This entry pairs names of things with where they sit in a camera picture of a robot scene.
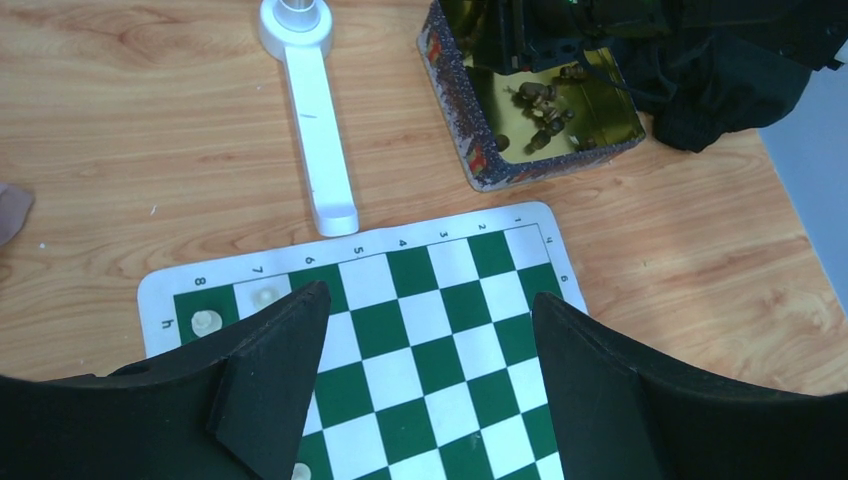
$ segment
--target wooden table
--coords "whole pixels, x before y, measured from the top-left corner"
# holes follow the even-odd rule
[[[36,196],[0,249],[0,372],[107,374],[143,358],[147,273],[319,239],[258,4],[0,2],[0,181]],[[415,47],[427,0],[331,6],[363,229],[541,200],[598,320],[755,384],[848,389],[848,324],[756,132],[479,194]]]

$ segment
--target green and white chessboard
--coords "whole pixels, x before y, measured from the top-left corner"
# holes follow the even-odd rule
[[[586,307],[546,205],[154,272],[147,355],[318,279],[333,305],[298,457],[313,480],[563,478],[530,306],[552,291]]]

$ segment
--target white pawn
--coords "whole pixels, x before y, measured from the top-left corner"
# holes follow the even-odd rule
[[[201,310],[191,317],[191,330],[198,337],[215,333],[224,326],[224,320],[218,312]]]
[[[312,471],[309,470],[309,467],[302,463],[296,463],[294,465],[294,471],[292,472],[292,480],[310,480],[312,478]]]

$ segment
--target green square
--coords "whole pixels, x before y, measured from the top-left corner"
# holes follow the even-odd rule
[[[551,411],[547,405],[535,408],[522,414],[524,427],[530,437],[530,446],[533,447],[533,455],[536,460],[541,460],[552,453],[556,453],[556,435],[554,424],[551,421]]]
[[[442,465],[445,467],[448,480],[471,478],[474,480],[490,480],[494,478],[480,432],[454,440],[439,448],[439,454],[442,457]]]
[[[453,333],[479,327],[492,321],[480,282],[463,283],[444,288],[441,292]]]
[[[518,278],[521,280],[524,296],[527,298],[527,305],[530,305],[530,308],[533,308],[533,300],[535,300],[536,295],[542,292],[551,292],[562,298],[562,289],[557,281],[554,267],[550,263],[519,270]]]
[[[468,246],[471,247],[471,256],[474,257],[474,264],[477,266],[477,274],[480,278],[515,270],[512,254],[509,253],[509,245],[506,243],[503,232],[470,237]]]
[[[412,356],[424,395],[465,381],[453,337],[416,345],[412,347]]]
[[[392,281],[399,298],[439,288],[427,247],[389,252],[386,258],[389,260]]]
[[[292,290],[306,285],[309,282],[323,281],[330,290],[330,315],[347,311],[347,297],[345,296],[342,275],[339,273],[338,265],[327,265],[326,267],[310,268],[289,274]]]
[[[324,428],[373,412],[362,363],[319,373],[315,379],[315,402]]]
[[[324,442],[324,433],[322,432],[313,433],[300,439],[297,461],[309,466],[312,471],[312,478],[333,478],[330,470],[330,457],[327,454],[327,444]]]
[[[530,314],[497,322],[495,331],[498,333],[498,342],[507,365],[515,365],[538,355]]]
[[[469,380],[468,390],[471,392],[471,402],[474,403],[480,428],[486,428],[520,413],[512,381],[506,370],[498,370]]]
[[[377,412],[389,464],[436,449],[436,437],[423,398]]]
[[[409,346],[397,300],[350,312],[362,358],[372,358]]]
[[[238,304],[232,285],[207,288],[197,292],[174,295],[174,308],[177,311],[177,327],[180,330],[182,345],[198,339],[191,329],[191,317],[203,310],[218,313],[224,327],[239,321]]]
[[[542,477],[539,476],[539,468],[536,467],[535,463],[531,463],[526,467],[518,470],[516,472],[512,472],[505,477],[501,477],[501,480],[541,480]]]
[[[312,478],[314,478],[315,480],[321,480],[324,477],[316,477],[313,474]],[[356,480],[392,480],[392,474],[389,472],[388,468],[383,468],[381,470],[377,470],[376,472],[369,473],[368,475],[365,475],[364,477],[359,477]]]

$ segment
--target black fabric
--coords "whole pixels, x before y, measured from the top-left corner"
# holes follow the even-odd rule
[[[291,478],[329,312],[313,283],[106,377],[0,375],[0,479]]]
[[[616,40],[613,53],[654,136],[700,152],[727,132],[771,125],[795,108],[811,70],[717,29],[662,40]]]
[[[533,326],[569,480],[848,478],[848,392],[732,380],[621,335],[552,294]]]

